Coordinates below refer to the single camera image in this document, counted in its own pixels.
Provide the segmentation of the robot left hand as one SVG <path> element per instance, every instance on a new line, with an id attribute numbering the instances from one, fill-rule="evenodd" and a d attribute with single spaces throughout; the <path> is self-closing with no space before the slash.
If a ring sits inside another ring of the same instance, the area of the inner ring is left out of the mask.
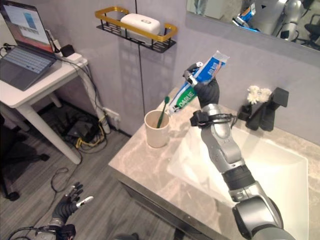
<path id="1" fill-rule="evenodd" d="M 51 222 L 57 226 L 65 225 L 73 213 L 94 199 L 94 196 L 90 195 L 80 200 L 80 194 L 83 191 L 83 185 L 80 182 L 74 183 L 69 192 L 64 194 L 55 206 L 51 215 Z"/>

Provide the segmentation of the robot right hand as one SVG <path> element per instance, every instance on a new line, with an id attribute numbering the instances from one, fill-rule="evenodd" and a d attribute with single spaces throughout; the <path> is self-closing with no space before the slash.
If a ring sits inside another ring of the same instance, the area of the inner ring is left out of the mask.
<path id="1" fill-rule="evenodd" d="M 203 63 L 197 62 L 190 65 L 183 73 L 186 82 L 195 91 L 201 108 L 209 104 L 218 104 L 220 99 L 220 87 L 214 76 L 207 84 L 199 82 L 195 79 L 192 73 L 199 69 Z"/>

